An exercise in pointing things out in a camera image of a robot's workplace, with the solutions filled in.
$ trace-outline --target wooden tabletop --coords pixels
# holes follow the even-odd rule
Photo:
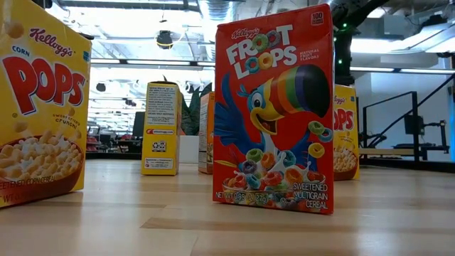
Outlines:
[[[455,176],[362,168],[330,216],[212,203],[211,176],[89,160],[85,189],[0,210],[0,255],[455,255]]]

